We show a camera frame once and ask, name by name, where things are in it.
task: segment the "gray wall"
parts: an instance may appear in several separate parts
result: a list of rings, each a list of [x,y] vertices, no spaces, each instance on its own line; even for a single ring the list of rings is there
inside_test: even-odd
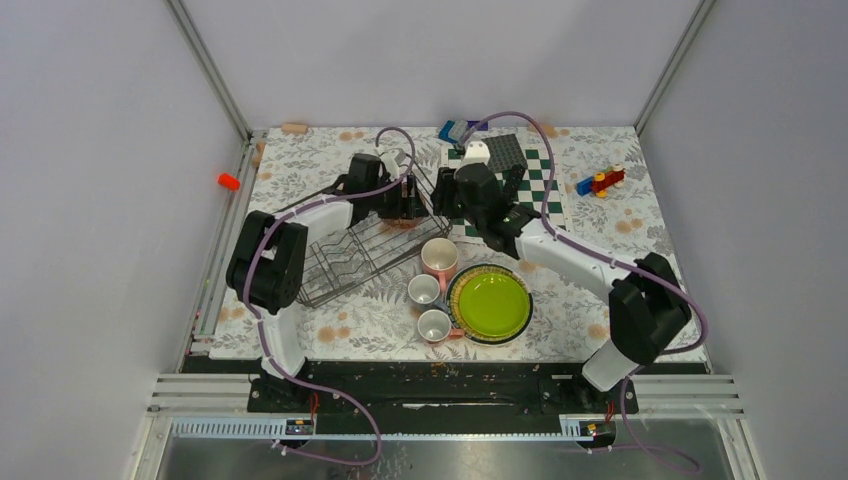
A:
[[[780,3],[718,2],[643,147],[769,478],[844,478],[848,4]]]
[[[162,2],[3,2],[0,65],[0,478],[120,478],[238,141]]]
[[[186,0],[248,123],[632,125],[698,0]]]

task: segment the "cup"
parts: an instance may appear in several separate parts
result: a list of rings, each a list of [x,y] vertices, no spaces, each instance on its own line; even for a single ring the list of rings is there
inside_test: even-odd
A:
[[[465,330],[453,328],[450,317],[441,310],[427,310],[418,317],[418,335],[430,345],[440,345],[448,338],[462,338]]]
[[[421,274],[409,281],[406,291],[420,310],[429,310],[439,299],[439,281],[430,275]]]
[[[439,290],[444,292],[448,282],[456,275],[459,250],[447,238],[434,238],[421,249],[421,265],[424,271],[439,281]]]

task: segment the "orange cap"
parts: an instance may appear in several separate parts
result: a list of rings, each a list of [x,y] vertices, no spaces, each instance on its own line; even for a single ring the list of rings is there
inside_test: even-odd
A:
[[[232,190],[234,192],[238,190],[239,186],[241,186],[238,179],[228,173],[222,173],[218,176],[218,184],[227,190]]]

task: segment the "metal dish rack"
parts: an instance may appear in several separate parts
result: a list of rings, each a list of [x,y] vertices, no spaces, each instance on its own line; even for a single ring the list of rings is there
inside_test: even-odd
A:
[[[432,213],[430,194],[433,192],[433,182],[417,164],[413,166],[412,173],[429,215],[418,219],[420,221],[412,228],[401,228],[398,226],[401,222],[383,220],[372,213],[344,232],[337,232],[309,245],[298,302],[312,308],[324,305],[416,256],[428,240],[447,237],[450,222]],[[318,193],[283,210],[316,195]]]

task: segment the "checkered mat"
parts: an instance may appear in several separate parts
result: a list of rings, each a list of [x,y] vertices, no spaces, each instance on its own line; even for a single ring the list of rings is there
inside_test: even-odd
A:
[[[542,211],[542,198],[545,195],[545,180],[551,173],[551,161],[548,158],[540,158],[540,155],[547,157],[547,152],[538,149],[524,150],[524,155],[527,158],[527,171],[524,173],[524,180],[518,188],[517,201],[518,203],[530,207],[537,212]],[[441,166],[450,168],[459,168],[462,162],[461,157],[453,147],[442,147]],[[501,187],[504,185],[504,177],[509,172],[496,173],[498,182]],[[551,187],[551,196],[548,199],[548,217],[551,223],[562,227],[565,230],[569,228],[569,212],[567,207],[567,199],[559,190],[560,182],[557,179],[553,180]],[[483,244],[483,239],[477,233],[477,230],[468,222],[462,219],[452,221],[451,238],[458,241]]]

